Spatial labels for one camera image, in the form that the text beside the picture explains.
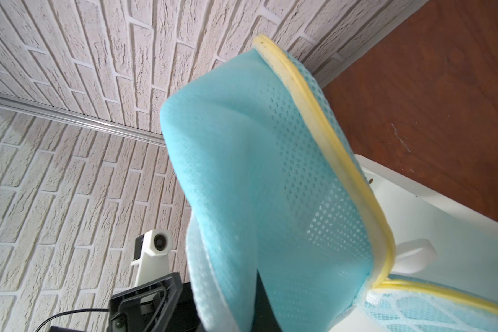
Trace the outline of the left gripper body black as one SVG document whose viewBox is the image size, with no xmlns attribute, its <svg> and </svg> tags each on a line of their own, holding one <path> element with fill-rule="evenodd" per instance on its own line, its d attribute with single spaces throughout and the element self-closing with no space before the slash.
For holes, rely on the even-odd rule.
<svg viewBox="0 0 498 332">
<path fill-rule="evenodd" d="M 203 325 L 191 284 L 170 273 L 113 296 L 107 330 L 203 331 Z"/>
</svg>

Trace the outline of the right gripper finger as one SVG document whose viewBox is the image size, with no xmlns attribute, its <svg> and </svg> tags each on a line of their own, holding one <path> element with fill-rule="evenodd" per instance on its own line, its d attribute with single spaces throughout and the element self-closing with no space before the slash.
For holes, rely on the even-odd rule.
<svg viewBox="0 0 498 332">
<path fill-rule="evenodd" d="M 261 276 L 257 274 L 255 308 L 252 332 L 281 332 L 282 329 L 276 320 L 269 302 Z"/>
</svg>

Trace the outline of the teal mesh laundry bag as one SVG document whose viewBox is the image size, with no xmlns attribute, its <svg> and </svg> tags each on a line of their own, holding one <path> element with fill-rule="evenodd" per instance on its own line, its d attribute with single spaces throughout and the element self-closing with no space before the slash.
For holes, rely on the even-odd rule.
<svg viewBox="0 0 498 332">
<path fill-rule="evenodd" d="M 315 78 L 259 35 L 169 97 L 203 331 L 252 331 L 257 274 L 282 331 L 330 331 L 390 280 L 396 242 Z"/>
</svg>

